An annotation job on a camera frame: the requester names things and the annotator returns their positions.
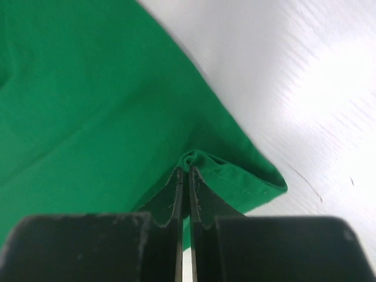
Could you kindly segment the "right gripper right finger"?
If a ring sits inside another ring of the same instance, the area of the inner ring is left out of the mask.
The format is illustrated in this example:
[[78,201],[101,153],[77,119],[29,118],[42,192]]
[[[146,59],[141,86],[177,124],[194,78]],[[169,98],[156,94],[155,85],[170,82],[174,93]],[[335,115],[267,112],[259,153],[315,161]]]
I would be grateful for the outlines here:
[[327,216],[247,217],[189,171],[194,281],[374,281],[352,228]]

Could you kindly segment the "green t shirt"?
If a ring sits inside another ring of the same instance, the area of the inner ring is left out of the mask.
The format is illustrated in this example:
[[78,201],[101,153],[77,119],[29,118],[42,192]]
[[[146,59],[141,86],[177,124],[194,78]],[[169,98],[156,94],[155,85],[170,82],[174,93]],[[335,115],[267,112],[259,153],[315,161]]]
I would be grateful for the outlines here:
[[136,1],[1,2],[1,240],[29,214],[134,211],[176,166],[241,213],[287,191]]

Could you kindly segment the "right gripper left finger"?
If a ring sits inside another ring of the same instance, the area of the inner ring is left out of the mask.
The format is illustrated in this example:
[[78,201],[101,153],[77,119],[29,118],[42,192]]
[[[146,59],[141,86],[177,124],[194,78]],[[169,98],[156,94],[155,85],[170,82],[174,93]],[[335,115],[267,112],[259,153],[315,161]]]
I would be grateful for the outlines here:
[[133,213],[34,215],[1,250],[2,281],[181,281],[184,172]]

